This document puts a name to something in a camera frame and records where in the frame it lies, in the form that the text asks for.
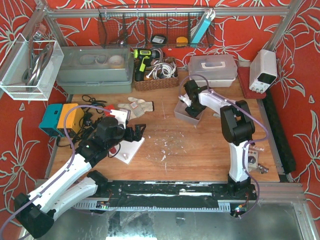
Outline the red spring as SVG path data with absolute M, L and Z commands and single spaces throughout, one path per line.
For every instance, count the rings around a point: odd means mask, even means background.
M 109 152 L 110 152 L 112 155 L 114 155 L 114 154 L 116 154 L 117 149 L 116 149 L 115 147 L 113 147 L 113 148 L 111 148 L 111 149 L 109 150 Z

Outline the beige work glove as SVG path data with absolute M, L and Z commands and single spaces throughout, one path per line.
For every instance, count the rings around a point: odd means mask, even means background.
M 145 101 L 144 99 L 128 97 L 129 103 L 119 103 L 117 105 L 120 109 L 129 110 L 129 119 L 136 119 L 144 115 L 146 112 L 153 112 L 155 110 L 153 101 Z

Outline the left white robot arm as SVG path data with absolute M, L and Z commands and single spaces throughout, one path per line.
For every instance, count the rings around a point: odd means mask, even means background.
M 127 126 L 115 117 L 104 117 L 95 133 L 79 143 L 67 163 L 40 187 L 14 199 L 15 218 L 35 239 L 45 235 L 61 214 L 81 200 L 101 196 L 108 179 L 93 168 L 123 141 L 139 142 L 146 124 Z

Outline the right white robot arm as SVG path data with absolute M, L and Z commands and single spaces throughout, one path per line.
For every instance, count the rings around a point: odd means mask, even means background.
M 187 105 L 185 111 L 190 116 L 195 118 L 206 108 L 220 115 L 222 135 L 230 150 L 227 192 L 232 197 L 243 195 L 251 187 L 248 153 L 249 141 L 255 133 L 247 102 L 230 100 L 208 86 L 198 86 L 195 80 L 187 81 L 183 88 L 186 94 L 180 95 L 179 99 Z

